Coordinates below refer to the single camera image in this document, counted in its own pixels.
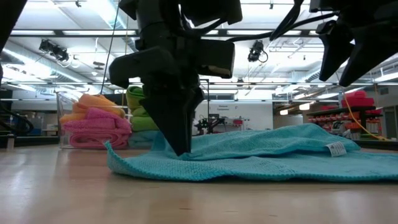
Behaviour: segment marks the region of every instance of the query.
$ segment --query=stack of towels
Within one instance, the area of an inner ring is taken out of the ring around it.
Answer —
[[[129,138],[129,146],[136,149],[151,147],[159,129],[139,103],[140,100],[145,98],[142,88],[130,86],[127,89],[126,98],[127,105],[132,113],[130,118],[132,136]]]
[[[72,133],[69,143],[76,148],[105,149],[109,141],[115,149],[127,148],[131,135],[125,113],[103,95],[84,94],[73,104],[72,114],[60,118],[65,131]]]

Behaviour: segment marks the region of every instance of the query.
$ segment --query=pink towel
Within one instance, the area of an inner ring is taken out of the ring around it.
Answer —
[[[85,119],[68,121],[63,128],[72,133],[131,133],[127,119],[97,108],[89,108]]]
[[[76,133],[69,139],[71,146],[80,149],[106,149],[104,142],[109,141],[115,149],[127,148],[128,134],[117,133]]]
[[[62,127],[72,133],[69,143],[81,149],[105,149],[106,141],[116,149],[126,148],[131,134],[128,120],[97,108],[89,108],[83,120],[68,121]]]

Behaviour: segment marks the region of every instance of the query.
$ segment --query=green towel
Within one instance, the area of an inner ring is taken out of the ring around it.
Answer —
[[[139,101],[144,99],[145,96],[144,96],[144,93],[143,93],[141,87],[130,86],[127,89],[126,98],[127,98],[128,107],[130,108],[131,111],[134,111],[137,108],[141,107],[141,105],[139,104]]]
[[[133,116],[130,118],[133,131],[158,131],[154,120],[148,117]]]
[[[157,131],[154,120],[149,116],[147,111],[139,104],[144,99],[142,88],[138,86],[130,86],[126,92],[127,105],[131,110],[132,118],[130,123],[133,131]]]

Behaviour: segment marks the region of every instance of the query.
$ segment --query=black cable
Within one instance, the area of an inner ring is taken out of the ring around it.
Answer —
[[[262,60],[259,59],[258,61],[261,62],[261,63],[266,63],[268,61],[268,54],[265,51],[262,51],[262,52],[267,56],[267,60],[262,61]]]
[[[119,5],[120,5],[120,0],[119,0],[119,2],[118,2],[118,8],[116,9],[116,17],[114,18],[113,31],[112,31],[112,37],[111,37],[111,44],[109,45],[108,56],[106,57],[104,78],[102,79],[102,85],[101,85],[101,92],[100,92],[100,94],[102,94],[102,91],[104,90],[105,78],[106,78],[106,71],[108,70],[109,56],[111,56],[111,49],[112,49],[112,44],[113,44],[114,31],[115,31],[115,29],[116,29],[116,23],[117,23],[117,21],[118,21],[119,8],[120,8]]]
[[[184,30],[182,27],[180,27],[180,21],[177,21],[178,19],[182,19],[184,15],[180,13],[178,9],[178,1],[176,0],[160,0],[160,14],[165,21],[165,25],[167,28],[170,29],[170,31],[178,36],[181,37],[186,37],[186,38],[201,38],[203,35],[209,33],[213,29],[217,28],[218,26],[222,25],[224,22],[226,22],[225,19],[219,19],[216,22],[210,24],[207,27],[201,28],[201,29],[190,29],[190,30]]]
[[[286,30],[286,28],[288,28],[288,27],[290,27],[291,25],[294,24],[294,22],[299,17],[301,4],[302,4],[302,1],[301,2],[295,2],[294,6],[291,8],[289,13],[285,16],[285,18],[282,20],[282,22],[278,25],[278,27],[274,30],[274,32],[269,37],[269,39],[271,41],[273,41],[276,38],[280,37],[280,34],[284,30]]]
[[[309,19],[305,19],[303,21],[296,22],[295,24],[291,25],[286,30],[284,30],[282,35],[285,34],[287,31],[292,30],[294,28],[297,28],[299,26],[302,26],[302,25],[305,25],[305,24],[309,24],[311,22],[316,22],[316,21],[319,21],[319,20],[322,20],[322,19],[331,18],[331,17],[333,17],[335,15],[336,15],[336,13],[329,13],[329,14],[325,14],[323,16],[315,16],[313,18],[309,18]],[[232,38],[228,39],[228,41],[238,42],[238,41],[245,41],[245,40],[265,39],[265,38],[270,37],[272,33],[273,33],[273,31],[266,32],[266,33],[263,33],[263,34],[257,34],[257,35],[245,35],[245,36],[242,36],[242,37],[232,37]]]

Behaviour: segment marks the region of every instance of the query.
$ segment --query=pipe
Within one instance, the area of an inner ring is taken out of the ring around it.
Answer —
[[[36,63],[44,65],[48,68],[51,68],[57,74],[59,74],[63,77],[66,77],[69,80],[73,80],[74,82],[76,82],[76,84],[78,82],[92,82],[91,79],[85,77],[84,75],[80,75],[79,73],[76,73],[72,70],[63,68],[60,65],[58,65],[57,63],[55,63],[45,57],[42,57],[41,55],[33,53],[30,50],[27,50],[27,49],[21,47],[20,45],[13,43],[12,41],[7,42],[6,46],[4,47],[4,50],[9,51],[11,54],[20,55],[21,57],[25,57],[25,58],[31,59],[33,61],[40,59]]]

